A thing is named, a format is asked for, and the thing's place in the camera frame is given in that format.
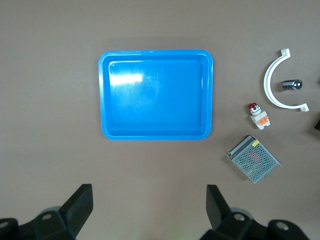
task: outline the tray rim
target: tray rim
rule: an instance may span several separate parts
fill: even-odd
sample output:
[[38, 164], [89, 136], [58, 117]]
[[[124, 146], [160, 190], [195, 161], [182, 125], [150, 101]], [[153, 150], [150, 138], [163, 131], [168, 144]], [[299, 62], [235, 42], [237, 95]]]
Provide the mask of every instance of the tray rim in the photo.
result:
[[[202, 134], [196, 135], [112, 135], [107, 129], [106, 105], [103, 63], [109, 56], [190, 56], [202, 55], [208, 61], [208, 79], [207, 79], [207, 101], [205, 120], [206, 130]], [[207, 138], [212, 131], [212, 112], [213, 112], [213, 84], [214, 84], [214, 60], [212, 55], [204, 49], [157, 49], [157, 50], [112, 50], [104, 52], [98, 60], [99, 94], [100, 94], [100, 114], [102, 132], [111, 140], [153, 140], [153, 141], [171, 141], [171, 140], [203, 140]]]

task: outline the black mechanical arm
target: black mechanical arm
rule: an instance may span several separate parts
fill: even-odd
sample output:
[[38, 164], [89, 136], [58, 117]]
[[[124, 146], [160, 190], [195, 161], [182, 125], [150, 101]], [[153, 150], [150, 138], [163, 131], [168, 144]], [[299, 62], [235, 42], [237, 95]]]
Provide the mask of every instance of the black mechanical arm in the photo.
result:
[[94, 207], [92, 185], [82, 184], [58, 211], [46, 211], [18, 226], [0, 219], [0, 240], [75, 240]]
[[212, 229], [200, 240], [309, 240], [290, 221], [272, 220], [265, 227], [242, 212], [232, 212], [216, 185], [206, 188], [206, 212]]
[[[75, 240], [93, 210], [91, 184], [83, 184], [58, 211], [46, 211], [18, 226], [14, 218], [0, 219], [0, 240]], [[206, 212], [212, 229], [200, 240], [309, 240], [286, 220], [262, 226], [242, 212], [232, 211], [216, 185], [206, 190]]]

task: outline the screw hole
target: screw hole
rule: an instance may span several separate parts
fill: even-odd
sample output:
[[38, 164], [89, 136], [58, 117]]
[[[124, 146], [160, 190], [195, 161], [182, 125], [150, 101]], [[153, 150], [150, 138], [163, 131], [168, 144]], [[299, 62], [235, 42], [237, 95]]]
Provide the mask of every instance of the screw hole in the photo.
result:
[[278, 221], [278, 222], [276, 223], [276, 226], [277, 226], [279, 229], [284, 230], [284, 231], [289, 230], [288, 225], [285, 224], [285, 223], [282, 222], [282, 221]]
[[48, 220], [48, 219], [50, 219], [51, 217], [52, 217], [51, 214], [46, 214], [46, 215], [44, 215], [44, 216], [42, 217], [42, 220]]
[[244, 221], [244, 220], [246, 220], [245, 219], [245, 217], [243, 216], [243, 215], [241, 215], [241, 214], [239, 214], [239, 213], [236, 213], [235, 215], [234, 215], [234, 218], [236, 219], [236, 220], [238, 220], [238, 221]]

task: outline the yellow label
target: yellow label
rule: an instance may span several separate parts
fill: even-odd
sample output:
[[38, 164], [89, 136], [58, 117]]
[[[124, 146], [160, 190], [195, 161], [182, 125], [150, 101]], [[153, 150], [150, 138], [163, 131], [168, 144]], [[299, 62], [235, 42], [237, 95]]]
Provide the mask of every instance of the yellow label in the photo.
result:
[[260, 142], [259, 142], [258, 140], [255, 140], [255, 142], [252, 143], [252, 146], [255, 147], [255, 146], [257, 146], [259, 143], [260, 143]]

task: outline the blue plastic tray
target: blue plastic tray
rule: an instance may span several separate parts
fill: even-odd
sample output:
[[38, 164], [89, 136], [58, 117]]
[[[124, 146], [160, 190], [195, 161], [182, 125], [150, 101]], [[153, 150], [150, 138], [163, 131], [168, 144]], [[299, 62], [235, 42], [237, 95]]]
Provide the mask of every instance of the blue plastic tray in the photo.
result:
[[213, 59], [207, 51], [109, 51], [98, 69], [107, 138], [201, 140], [210, 134]]

